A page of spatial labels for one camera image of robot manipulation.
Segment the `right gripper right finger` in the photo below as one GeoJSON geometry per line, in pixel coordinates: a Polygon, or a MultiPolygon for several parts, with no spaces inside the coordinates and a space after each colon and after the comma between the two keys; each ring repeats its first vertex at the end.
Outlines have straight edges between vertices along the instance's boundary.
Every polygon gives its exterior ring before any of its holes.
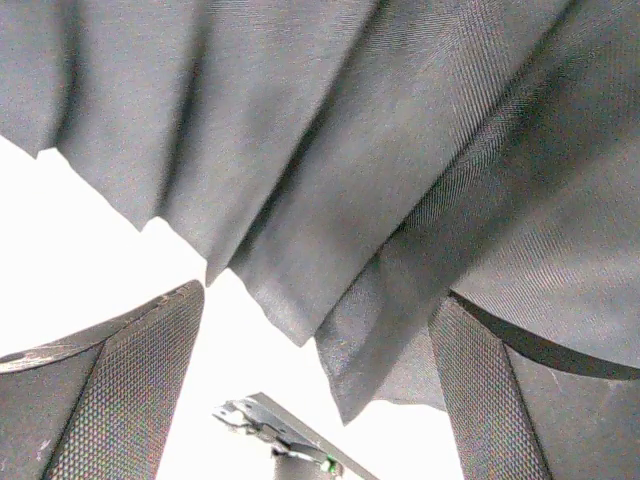
{"type": "Polygon", "coordinates": [[[465,478],[638,478],[638,369],[546,340],[457,294],[429,334],[465,478]]]}

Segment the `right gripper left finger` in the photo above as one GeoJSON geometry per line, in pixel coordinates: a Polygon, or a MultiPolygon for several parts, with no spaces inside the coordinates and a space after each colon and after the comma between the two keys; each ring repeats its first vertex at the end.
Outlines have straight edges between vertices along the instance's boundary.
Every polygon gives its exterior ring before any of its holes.
{"type": "Polygon", "coordinates": [[[4,479],[153,479],[204,307],[193,280],[1,359],[4,479]]]}

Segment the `black pleated skirt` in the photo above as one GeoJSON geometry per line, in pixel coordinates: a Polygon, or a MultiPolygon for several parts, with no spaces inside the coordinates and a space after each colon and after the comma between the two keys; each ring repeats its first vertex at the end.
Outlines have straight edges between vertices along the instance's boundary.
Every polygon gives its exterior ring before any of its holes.
{"type": "Polygon", "coordinates": [[[635,1],[5,1],[1,133],[231,269],[344,421],[440,405],[447,290],[639,363],[635,1]]]}

